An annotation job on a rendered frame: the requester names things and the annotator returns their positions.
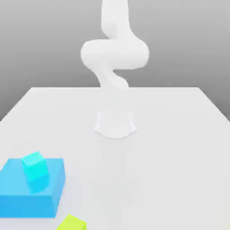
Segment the small cyan cube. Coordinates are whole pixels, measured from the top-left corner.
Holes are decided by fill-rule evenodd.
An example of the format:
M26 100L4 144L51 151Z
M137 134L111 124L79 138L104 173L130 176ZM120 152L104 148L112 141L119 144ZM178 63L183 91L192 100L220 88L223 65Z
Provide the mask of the small cyan cube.
M39 151L22 157L22 166L26 182L32 193L43 191L48 186L47 161Z

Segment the small yellow-green cube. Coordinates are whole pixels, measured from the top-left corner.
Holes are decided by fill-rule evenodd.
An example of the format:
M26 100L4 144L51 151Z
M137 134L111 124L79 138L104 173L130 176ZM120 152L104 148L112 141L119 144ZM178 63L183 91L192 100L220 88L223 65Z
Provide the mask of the small yellow-green cube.
M87 230L86 222L69 214L56 230Z

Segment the large blue box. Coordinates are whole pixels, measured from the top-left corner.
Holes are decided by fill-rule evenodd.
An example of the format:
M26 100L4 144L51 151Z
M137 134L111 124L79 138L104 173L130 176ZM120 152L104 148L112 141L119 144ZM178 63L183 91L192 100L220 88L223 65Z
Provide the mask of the large blue box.
M54 218L63 187L65 167L61 158L46 159L48 174L29 182L22 160L10 158L0 170L0 217Z

